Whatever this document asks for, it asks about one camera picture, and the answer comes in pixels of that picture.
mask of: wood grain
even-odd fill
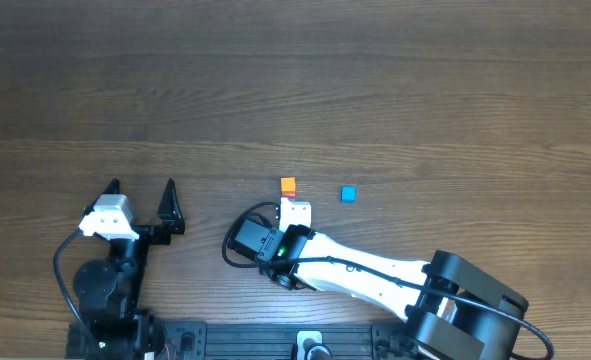
[[[51,257],[113,177],[141,222],[178,185],[188,230],[142,294],[160,316],[390,319],[220,260],[285,175],[320,231],[455,252],[530,301],[556,359],[591,359],[591,0],[0,0],[0,356],[62,356]],[[105,253],[73,243],[65,277]]]

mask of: wooden table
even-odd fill
[[[316,229],[387,257],[455,252],[530,301],[557,359],[591,359],[587,0],[0,0],[0,356],[63,355],[51,259],[113,177],[141,222],[173,177],[189,218],[150,254],[159,316],[390,319],[225,266],[225,230],[281,176]],[[69,284],[106,252],[74,242]]]

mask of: cable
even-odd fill
[[[274,206],[275,209],[279,209],[279,204],[276,202],[272,202],[272,201],[261,202],[257,205],[251,206],[246,211],[244,211],[240,216],[237,217],[237,219],[235,219],[233,224],[231,224],[231,226],[228,228],[226,235],[224,235],[224,242],[222,242],[222,257],[224,258],[224,261],[226,261],[226,263],[228,265],[238,268],[238,269],[251,269],[251,268],[257,267],[256,264],[240,264],[240,263],[236,263],[233,260],[229,259],[228,255],[226,254],[226,246],[228,245],[228,240],[230,239],[233,231],[235,231],[235,229],[238,228],[242,224],[242,222],[246,219],[246,217],[248,217],[248,215],[250,215],[253,212],[253,210],[259,209],[264,206],[269,206],[269,205]]]
[[[527,329],[528,331],[530,331],[531,333],[533,333],[535,336],[537,336],[542,341],[542,343],[546,347],[546,356],[544,356],[542,358],[530,358],[530,357],[522,356],[519,354],[511,353],[511,357],[516,360],[550,360],[555,355],[555,349],[553,347],[553,343],[548,338],[548,336],[546,336],[546,334],[544,334],[541,330],[539,330],[537,327],[535,327],[534,325],[532,325],[531,323],[529,323],[526,320],[522,320],[518,317],[515,317],[515,316],[513,316],[507,312],[504,312],[494,306],[490,306],[490,305],[487,305],[487,304],[484,304],[481,302],[477,302],[475,300],[471,300],[471,299],[468,299],[468,298],[465,298],[462,296],[454,295],[454,294],[451,294],[447,291],[442,291],[442,290],[434,289],[434,288],[431,288],[428,286],[418,285],[418,284],[415,284],[415,283],[412,283],[409,281],[405,281],[400,278],[384,274],[380,271],[377,271],[375,269],[369,268],[367,266],[364,266],[364,265],[361,265],[361,264],[358,264],[358,263],[355,263],[355,262],[352,262],[349,260],[344,260],[344,259],[339,259],[339,258],[335,258],[332,256],[327,256],[327,257],[317,257],[317,258],[279,260],[279,261],[272,261],[272,262],[265,262],[265,263],[255,262],[255,263],[250,263],[250,264],[240,264],[240,263],[236,263],[236,262],[231,261],[228,258],[228,255],[226,254],[226,247],[228,245],[228,241],[229,241],[232,233],[235,231],[235,229],[237,227],[239,227],[241,225],[242,221],[244,219],[246,219],[249,216],[249,214],[251,214],[253,212],[253,210],[263,207],[263,206],[268,206],[268,205],[273,205],[276,208],[279,208],[279,204],[277,204],[277,203],[274,203],[271,201],[261,202],[257,205],[250,207],[248,210],[244,211],[233,222],[233,224],[231,224],[230,228],[226,232],[226,235],[224,236],[224,242],[222,243],[222,257],[224,258],[224,261],[226,261],[227,264],[229,264],[233,267],[236,267],[236,268],[241,268],[241,269],[280,267],[280,266],[296,265],[296,264],[302,264],[302,263],[315,263],[315,262],[318,262],[318,263],[319,262],[328,262],[328,263],[344,264],[346,266],[354,267],[355,269],[365,271],[367,273],[370,273],[372,275],[380,277],[384,280],[390,281],[393,284],[400,286],[400,287],[405,286],[405,287],[419,290],[421,292],[425,292],[428,294],[441,296],[441,297],[444,297],[447,299],[451,299],[455,302],[465,304],[468,306],[472,306],[472,307],[476,307],[478,309],[485,310],[485,311],[491,312],[495,315],[501,316],[505,319],[515,322],[520,327],[523,327],[523,328]]]
[[[64,296],[64,300],[66,300],[66,304],[68,304],[68,307],[71,309],[71,312],[75,316],[75,319],[77,319],[77,323],[79,325],[79,328],[82,330],[82,333],[84,334],[84,336],[86,336],[88,341],[90,341],[91,346],[97,347],[100,356],[102,356],[102,350],[99,347],[99,343],[97,342],[97,340],[95,340],[95,337],[93,336],[91,331],[88,329],[86,324],[84,324],[82,317],[79,315],[79,311],[77,311],[77,308],[75,307],[75,303],[73,302],[71,295],[68,293],[68,290],[66,290],[66,285],[64,284],[64,279],[62,278],[62,273],[59,269],[59,258],[62,256],[62,253],[64,252],[64,250],[66,249],[68,244],[70,244],[71,241],[73,241],[76,237],[78,237],[81,234],[82,234],[82,230],[80,230],[80,229],[75,230],[75,232],[70,234],[66,238],[66,240],[64,240],[62,245],[60,245],[59,248],[57,248],[57,251],[55,252],[55,256],[53,256],[53,270],[55,270],[55,277],[57,278],[57,283],[59,284],[59,289],[62,291],[62,295]]]

